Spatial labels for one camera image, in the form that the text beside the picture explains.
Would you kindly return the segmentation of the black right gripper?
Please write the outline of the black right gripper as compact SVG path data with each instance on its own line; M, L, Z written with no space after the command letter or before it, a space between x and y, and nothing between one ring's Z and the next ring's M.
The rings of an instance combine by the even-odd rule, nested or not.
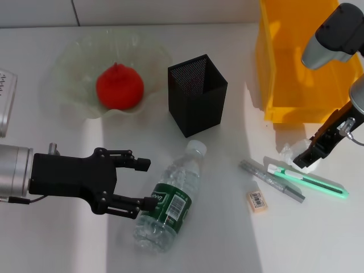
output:
M354 124L350 131L355 130L363 124L363 114L357 110L351 102L342 108L335 110L325 123L312 137L310 146L300 155L294 158L293 162L300 168L310 167L319 159L325 159L344 139L345 135L340 134L341 125L349 118L354 119Z

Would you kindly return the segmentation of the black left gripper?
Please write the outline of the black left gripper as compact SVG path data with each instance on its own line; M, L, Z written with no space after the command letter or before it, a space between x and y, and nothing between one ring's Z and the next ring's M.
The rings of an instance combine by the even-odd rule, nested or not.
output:
M131 150L111 150L109 153L104 148L96 148L87 158L35 153L28 192L80 198L95 214L136 219L140 212L153 212L158 199L113 195L116 168L147 172L150 165L150 159L136 158Z

